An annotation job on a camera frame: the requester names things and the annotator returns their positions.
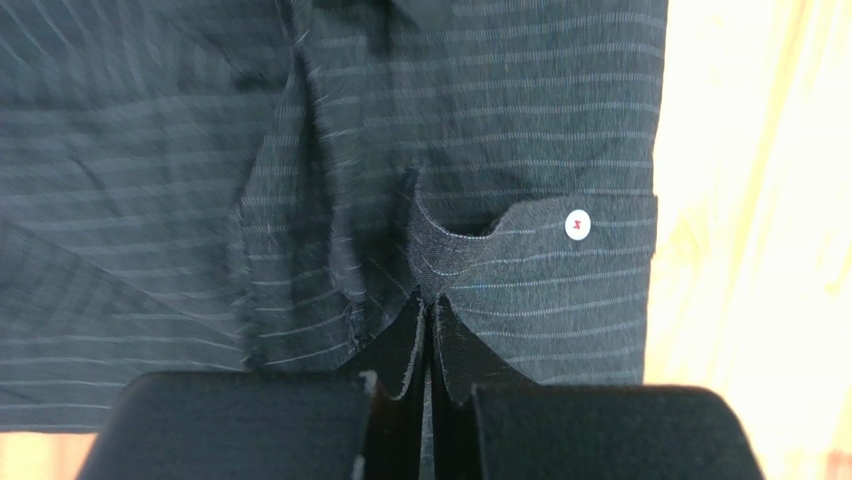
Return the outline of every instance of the striped fabric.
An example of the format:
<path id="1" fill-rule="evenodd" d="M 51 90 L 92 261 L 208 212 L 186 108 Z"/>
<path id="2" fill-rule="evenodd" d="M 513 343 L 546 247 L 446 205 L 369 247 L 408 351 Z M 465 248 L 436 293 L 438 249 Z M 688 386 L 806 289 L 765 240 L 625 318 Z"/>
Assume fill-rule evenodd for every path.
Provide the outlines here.
<path id="1" fill-rule="evenodd" d="M 1 1 L 0 430 L 335 368 L 418 284 L 537 381 L 640 382 L 665 1 L 439 3 Z"/>

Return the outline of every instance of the wooden surface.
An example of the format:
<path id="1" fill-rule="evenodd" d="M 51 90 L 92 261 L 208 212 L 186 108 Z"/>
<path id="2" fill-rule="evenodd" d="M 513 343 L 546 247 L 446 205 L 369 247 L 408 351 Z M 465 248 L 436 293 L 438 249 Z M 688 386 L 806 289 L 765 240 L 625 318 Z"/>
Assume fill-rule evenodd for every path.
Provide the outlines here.
<path id="1" fill-rule="evenodd" d="M 769 480 L 852 480 L 852 0 L 670 0 L 647 380 L 707 386 Z M 0 435 L 0 480 L 90 436 Z"/>

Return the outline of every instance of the wood grain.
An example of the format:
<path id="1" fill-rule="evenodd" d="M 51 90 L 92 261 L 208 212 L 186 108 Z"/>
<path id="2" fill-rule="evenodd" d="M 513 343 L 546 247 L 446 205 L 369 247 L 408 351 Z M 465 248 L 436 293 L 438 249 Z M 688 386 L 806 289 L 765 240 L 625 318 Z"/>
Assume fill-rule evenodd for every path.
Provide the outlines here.
<path id="1" fill-rule="evenodd" d="M 769 480 L 852 480 L 852 0 L 671 0 L 647 380 L 703 385 Z M 0 435 L 0 480 L 92 441 Z"/>

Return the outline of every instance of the light wood tabletop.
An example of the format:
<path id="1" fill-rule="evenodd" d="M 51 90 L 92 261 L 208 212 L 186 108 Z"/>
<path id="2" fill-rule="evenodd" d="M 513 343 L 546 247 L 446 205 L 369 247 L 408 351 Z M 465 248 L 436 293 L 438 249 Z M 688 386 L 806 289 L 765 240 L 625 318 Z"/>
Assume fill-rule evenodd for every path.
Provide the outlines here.
<path id="1" fill-rule="evenodd" d="M 649 383 L 702 385 L 769 480 L 852 480 L 852 0 L 670 0 Z M 0 480 L 91 436 L 0 435 Z"/>

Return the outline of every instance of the garment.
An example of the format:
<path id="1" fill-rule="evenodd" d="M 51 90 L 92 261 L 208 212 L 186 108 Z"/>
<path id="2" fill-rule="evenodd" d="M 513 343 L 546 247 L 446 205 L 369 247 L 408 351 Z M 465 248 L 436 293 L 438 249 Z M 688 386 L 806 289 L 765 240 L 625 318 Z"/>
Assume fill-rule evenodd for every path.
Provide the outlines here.
<path id="1" fill-rule="evenodd" d="M 0 430 L 336 368 L 417 285 L 536 381 L 641 382 L 665 1 L 439 3 L 0 3 Z"/>

